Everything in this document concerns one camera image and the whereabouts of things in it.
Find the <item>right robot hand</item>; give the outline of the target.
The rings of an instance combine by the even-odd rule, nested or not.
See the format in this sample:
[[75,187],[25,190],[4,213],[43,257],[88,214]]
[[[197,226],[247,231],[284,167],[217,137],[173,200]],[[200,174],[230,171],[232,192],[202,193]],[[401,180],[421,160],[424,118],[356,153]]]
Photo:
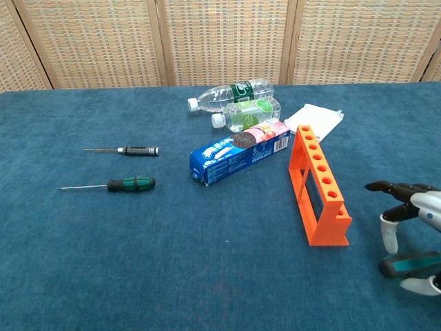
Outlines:
[[402,203],[380,215],[380,228],[384,248],[388,256],[378,268],[382,276],[398,279],[400,287],[424,296],[440,294],[440,254],[398,252],[397,225],[405,220],[419,217],[426,224],[440,230],[440,189],[425,184],[391,183],[375,181],[365,185],[369,191],[382,191]]

